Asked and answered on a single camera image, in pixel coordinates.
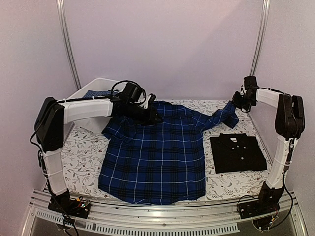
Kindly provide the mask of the floral patterned table mat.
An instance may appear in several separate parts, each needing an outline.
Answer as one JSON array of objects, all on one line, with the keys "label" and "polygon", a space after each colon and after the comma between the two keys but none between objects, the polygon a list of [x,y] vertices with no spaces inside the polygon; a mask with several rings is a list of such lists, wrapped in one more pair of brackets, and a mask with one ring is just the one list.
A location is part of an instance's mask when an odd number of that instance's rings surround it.
[{"label": "floral patterned table mat", "polygon": [[[236,111],[239,122],[234,129],[220,124],[203,134],[205,153],[205,186],[206,190],[199,201],[237,199],[244,195],[258,195],[263,182],[271,170],[269,154],[263,147],[258,132],[247,113]],[[259,147],[266,158],[267,170],[220,173],[215,172],[210,137],[219,134],[247,134],[255,136]],[[98,177],[109,140],[79,126],[73,126],[61,151],[63,174],[71,194],[91,199],[118,199],[98,188]]]}]

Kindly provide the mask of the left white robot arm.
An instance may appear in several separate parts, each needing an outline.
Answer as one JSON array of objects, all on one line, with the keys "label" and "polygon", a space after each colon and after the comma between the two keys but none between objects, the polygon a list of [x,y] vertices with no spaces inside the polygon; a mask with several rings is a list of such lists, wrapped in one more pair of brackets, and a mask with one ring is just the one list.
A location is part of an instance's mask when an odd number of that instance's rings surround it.
[{"label": "left white robot arm", "polygon": [[70,213],[72,200],[63,173],[62,149],[73,128],[101,133],[111,117],[125,116],[140,125],[161,123],[154,94],[136,82],[96,78],[65,99],[47,97],[39,111],[30,143],[38,147],[39,165],[56,208]]}]

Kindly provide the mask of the right aluminium frame post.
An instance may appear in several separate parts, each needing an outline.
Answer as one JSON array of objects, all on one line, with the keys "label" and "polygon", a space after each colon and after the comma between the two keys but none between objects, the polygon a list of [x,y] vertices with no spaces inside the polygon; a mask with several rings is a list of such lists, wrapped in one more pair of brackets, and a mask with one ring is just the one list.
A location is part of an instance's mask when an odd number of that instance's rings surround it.
[{"label": "right aluminium frame post", "polygon": [[263,0],[260,23],[258,27],[257,41],[256,41],[255,51],[254,51],[252,65],[250,69],[251,76],[254,76],[256,74],[256,70],[258,67],[259,58],[262,51],[264,37],[265,37],[267,25],[268,25],[269,9],[270,9],[270,0]]}]

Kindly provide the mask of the blue plaid long sleeve shirt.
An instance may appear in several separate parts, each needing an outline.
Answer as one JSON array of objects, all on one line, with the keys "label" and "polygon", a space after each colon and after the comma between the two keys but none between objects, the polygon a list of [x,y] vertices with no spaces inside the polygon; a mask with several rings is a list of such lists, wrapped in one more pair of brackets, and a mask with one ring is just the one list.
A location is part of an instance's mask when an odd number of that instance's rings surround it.
[{"label": "blue plaid long sleeve shirt", "polygon": [[206,193],[203,133],[221,123],[234,128],[235,106],[206,115],[157,101],[163,121],[142,126],[114,117],[103,130],[109,140],[98,178],[100,190],[129,203],[168,205]]}]

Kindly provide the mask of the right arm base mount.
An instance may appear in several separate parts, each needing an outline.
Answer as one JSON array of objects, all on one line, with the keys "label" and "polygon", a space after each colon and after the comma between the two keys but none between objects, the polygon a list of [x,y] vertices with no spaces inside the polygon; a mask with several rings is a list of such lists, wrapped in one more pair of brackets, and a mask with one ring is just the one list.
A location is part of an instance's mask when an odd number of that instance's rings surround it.
[{"label": "right arm base mount", "polygon": [[266,202],[250,195],[242,196],[237,202],[237,212],[241,219],[255,218],[252,223],[254,227],[263,232],[269,231],[279,218],[279,196],[268,197]]}]

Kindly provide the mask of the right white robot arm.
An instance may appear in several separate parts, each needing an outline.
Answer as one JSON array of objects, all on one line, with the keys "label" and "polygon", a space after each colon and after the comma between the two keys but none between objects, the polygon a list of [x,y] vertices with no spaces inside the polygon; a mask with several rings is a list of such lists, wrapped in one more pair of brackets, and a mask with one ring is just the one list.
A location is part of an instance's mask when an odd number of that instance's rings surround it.
[{"label": "right white robot arm", "polygon": [[263,103],[276,109],[276,154],[271,172],[259,193],[259,200],[254,204],[254,210],[258,214],[265,214],[285,190],[285,178],[292,163],[295,146],[305,129],[304,104],[303,98],[298,95],[259,87],[255,76],[246,76],[243,81],[241,91],[235,92],[232,98],[237,108],[250,112],[252,106]]}]

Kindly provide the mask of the aluminium frame post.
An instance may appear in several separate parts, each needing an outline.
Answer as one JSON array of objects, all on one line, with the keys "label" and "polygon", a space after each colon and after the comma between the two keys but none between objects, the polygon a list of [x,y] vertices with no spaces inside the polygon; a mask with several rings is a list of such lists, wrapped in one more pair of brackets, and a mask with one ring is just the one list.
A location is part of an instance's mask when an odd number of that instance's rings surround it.
[{"label": "aluminium frame post", "polygon": [[70,72],[74,81],[75,88],[79,90],[82,86],[79,79],[79,75],[78,75],[78,71],[77,71],[77,67],[76,67],[76,63],[75,63],[75,59],[73,55],[73,50],[71,46],[70,35],[69,35],[69,30],[68,30],[68,25],[67,25],[67,20],[66,20],[64,0],[56,0],[56,5],[57,5],[59,23],[61,27],[64,47],[65,47],[65,52],[66,52],[66,56],[69,63]]},{"label": "aluminium frame post", "polygon": [[256,70],[258,67],[259,58],[262,51],[264,37],[265,37],[267,25],[268,25],[269,9],[270,9],[270,0],[263,0],[260,23],[258,27],[257,41],[256,41],[255,51],[254,51],[252,65],[250,69],[251,76],[254,76],[256,74]]}]

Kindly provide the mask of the front aluminium rail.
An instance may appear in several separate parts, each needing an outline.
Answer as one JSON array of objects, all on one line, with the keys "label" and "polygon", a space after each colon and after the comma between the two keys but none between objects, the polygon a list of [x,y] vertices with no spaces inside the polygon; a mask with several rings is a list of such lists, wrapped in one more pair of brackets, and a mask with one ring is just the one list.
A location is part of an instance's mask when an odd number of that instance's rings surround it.
[{"label": "front aluminium rail", "polygon": [[67,224],[50,211],[50,195],[35,190],[22,226],[23,236],[309,236],[293,194],[284,194],[272,229],[262,231],[268,215],[241,218],[239,200],[193,201],[169,206],[131,205],[92,199],[86,219]]}]

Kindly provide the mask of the blue checked shirt in bin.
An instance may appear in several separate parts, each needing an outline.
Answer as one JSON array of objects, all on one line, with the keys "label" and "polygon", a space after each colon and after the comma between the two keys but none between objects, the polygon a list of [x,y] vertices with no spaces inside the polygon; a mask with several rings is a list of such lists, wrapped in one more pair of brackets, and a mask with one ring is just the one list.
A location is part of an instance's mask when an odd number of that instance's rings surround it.
[{"label": "blue checked shirt in bin", "polygon": [[93,90],[89,90],[87,91],[87,93],[83,96],[83,98],[98,98],[98,97],[101,97],[101,98],[111,98],[112,96],[115,96],[116,94],[118,94],[119,91],[118,90],[115,90],[113,91],[113,93],[111,94],[111,91],[110,90],[107,90],[107,91],[93,91]]}]

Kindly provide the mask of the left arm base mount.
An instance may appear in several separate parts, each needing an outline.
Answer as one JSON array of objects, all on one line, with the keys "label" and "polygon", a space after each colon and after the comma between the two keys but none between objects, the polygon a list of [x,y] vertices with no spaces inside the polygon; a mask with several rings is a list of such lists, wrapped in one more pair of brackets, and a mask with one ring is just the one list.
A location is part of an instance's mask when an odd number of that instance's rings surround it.
[{"label": "left arm base mount", "polygon": [[71,199],[68,195],[52,196],[48,209],[68,216],[87,219],[90,213],[91,201],[78,197]]}]

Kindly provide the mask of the left aluminium frame post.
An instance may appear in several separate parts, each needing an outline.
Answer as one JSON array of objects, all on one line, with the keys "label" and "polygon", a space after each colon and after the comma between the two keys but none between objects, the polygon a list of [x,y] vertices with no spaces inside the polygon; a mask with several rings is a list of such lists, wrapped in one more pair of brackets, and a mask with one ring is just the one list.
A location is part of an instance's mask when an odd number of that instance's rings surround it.
[{"label": "left aluminium frame post", "polygon": [[66,52],[66,56],[69,63],[70,72],[74,81],[75,88],[79,90],[82,86],[79,79],[79,75],[78,75],[78,71],[77,71],[77,67],[76,67],[76,63],[75,63],[75,59],[73,55],[73,50],[71,46],[70,35],[69,35],[69,30],[68,30],[68,25],[67,25],[67,20],[66,20],[64,0],[56,0],[56,5],[57,5],[59,23],[61,27],[64,47],[65,47],[65,52]]}]

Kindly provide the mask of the folded black shirt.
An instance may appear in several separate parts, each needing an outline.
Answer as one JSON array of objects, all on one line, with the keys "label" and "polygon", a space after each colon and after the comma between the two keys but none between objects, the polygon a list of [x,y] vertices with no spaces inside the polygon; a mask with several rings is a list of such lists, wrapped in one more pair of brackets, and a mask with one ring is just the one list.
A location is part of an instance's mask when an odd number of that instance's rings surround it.
[{"label": "folded black shirt", "polygon": [[258,140],[247,134],[220,134],[210,137],[215,172],[265,171],[267,162]]}]

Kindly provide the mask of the white plastic bin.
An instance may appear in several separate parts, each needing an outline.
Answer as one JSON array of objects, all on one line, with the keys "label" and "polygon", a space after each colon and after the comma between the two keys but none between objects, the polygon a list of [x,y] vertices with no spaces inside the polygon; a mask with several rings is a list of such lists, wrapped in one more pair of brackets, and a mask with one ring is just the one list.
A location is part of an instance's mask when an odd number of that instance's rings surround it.
[{"label": "white plastic bin", "polygon": [[113,103],[109,99],[94,99],[70,101],[83,98],[90,90],[108,91],[117,81],[105,78],[96,78],[83,86],[67,99],[63,99],[64,124],[74,123],[88,131],[100,134],[110,120]]}]

